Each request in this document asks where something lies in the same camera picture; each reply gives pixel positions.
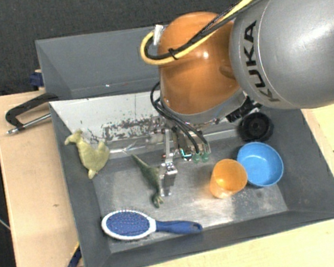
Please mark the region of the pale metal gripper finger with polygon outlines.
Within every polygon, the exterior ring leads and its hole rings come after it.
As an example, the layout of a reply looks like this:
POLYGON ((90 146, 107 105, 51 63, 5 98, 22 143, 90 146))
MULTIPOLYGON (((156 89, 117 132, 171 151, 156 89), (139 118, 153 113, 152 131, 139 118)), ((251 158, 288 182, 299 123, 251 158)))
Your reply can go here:
POLYGON ((167 179, 166 179, 166 164, 162 162, 159 167, 159 179, 160 179, 160 187, 161 187, 161 194, 162 196, 170 196, 171 190, 168 186, 167 179))
POLYGON ((164 178, 166 183, 167 194, 168 196, 170 196, 172 194, 171 188, 175 183, 175 178, 177 176, 178 171, 173 162, 166 163, 165 168, 166 169, 164 173, 164 178))

